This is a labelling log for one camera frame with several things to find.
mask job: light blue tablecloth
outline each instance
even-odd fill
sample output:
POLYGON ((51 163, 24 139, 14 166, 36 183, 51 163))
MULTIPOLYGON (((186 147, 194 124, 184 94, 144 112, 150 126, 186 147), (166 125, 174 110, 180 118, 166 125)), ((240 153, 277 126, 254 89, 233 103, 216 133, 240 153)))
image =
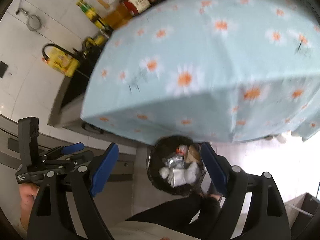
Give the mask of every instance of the light blue tablecloth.
POLYGON ((320 129, 320 27, 294 0, 169 0, 112 35, 82 119, 153 144, 320 129))

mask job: silver bolt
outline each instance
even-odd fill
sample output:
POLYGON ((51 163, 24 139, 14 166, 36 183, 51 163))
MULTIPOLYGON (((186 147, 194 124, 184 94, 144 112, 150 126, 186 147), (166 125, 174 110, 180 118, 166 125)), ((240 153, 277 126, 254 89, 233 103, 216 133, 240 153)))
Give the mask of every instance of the silver bolt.
POLYGON ((87 170, 87 166, 84 166, 84 165, 82 165, 82 166, 80 166, 79 168, 78 168, 78 171, 79 172, 85 172, 87 170))
POLYGON ((267 171, 263 173, 263 176, 265 176, 267 179, 271 178, 271 174, 267 171))
POLYGON ((240 172, 241 171, 241 168, 239 167, 239 166, 237 166, 237 165, 235 165, 235 166, 232 166, 232 170, 234 171, 234 172, 240 172))
POLYGON ((49 178, 51 178, 54 174, 55 174, 54 171, 49 171, 49 172, 47 173, 47 176, 48 176, 49 178))

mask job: blue gripper pad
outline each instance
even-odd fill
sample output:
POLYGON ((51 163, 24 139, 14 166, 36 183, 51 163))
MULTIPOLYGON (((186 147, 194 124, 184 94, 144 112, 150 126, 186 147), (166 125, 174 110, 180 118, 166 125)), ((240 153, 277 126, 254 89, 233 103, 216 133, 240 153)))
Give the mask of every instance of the blue gripper pad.
POLYGON ((100 193, 107 182, 119 157, 119 147, 112 143, 103 154, 103 160, 92 175, 90 194, 92 197, 100 193))
POLYGON ((203 143, 201 145, 200 155, 217 191, 226 196, 228 192, 228 179, 217 159, 215 158, 216 153, 209 143, 203 143))
POLYGON ((61 153, 64 155, 75 153, 78 151, 82 151, 84 149, 83 143, 75 143, 69 146, 65 146, 62 148, 61 153))

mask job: black trash bag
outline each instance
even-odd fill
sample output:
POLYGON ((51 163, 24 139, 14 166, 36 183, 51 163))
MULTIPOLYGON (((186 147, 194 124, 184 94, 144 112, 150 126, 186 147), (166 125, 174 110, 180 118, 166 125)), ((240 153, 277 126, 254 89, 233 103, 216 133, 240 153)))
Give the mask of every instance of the black trash bag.
POLYGON ((199 176, 194 185, 185 184, 178 187, 171 187, 170 184, 166 181, 166 179, 162 179, 159 174, 159 170, 162 167, 165 167, 164 163, 162 162, 163 158, 167 158, 169 155, 175 152, 179 145, 190 146, 192 144, 199 151, 199 145, 194 144, 191 138, 184 136, 165 137, 161 138, 156 142, 155 147, 152 149, 150 153, 150 163, 148 168, 148 178, 154 187, 156 187, 159 190, 165 191, 171 195, 187 196, 192 191, 194 191, 197 185, 202 183, 202 180, 205 175, 205 170, 202 163, 199 165, 201 175, 199 176))

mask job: person's leg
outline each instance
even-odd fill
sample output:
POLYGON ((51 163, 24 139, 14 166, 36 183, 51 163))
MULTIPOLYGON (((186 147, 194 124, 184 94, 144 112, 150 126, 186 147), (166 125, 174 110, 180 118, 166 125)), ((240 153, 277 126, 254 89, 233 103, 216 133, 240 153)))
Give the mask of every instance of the person's leg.
POLYGON ((201 203, 198 219, 179 230, 179 232, 205 240, 212 231, 219 212, 220 206, 217 198, 206 198, 201 203))
POLYGON ((138 213, 128 221, 148 222, 177 230, 188 225, 200 210, 202 197, 192 193, 189 197, 165 202, 159 206, 138 213))

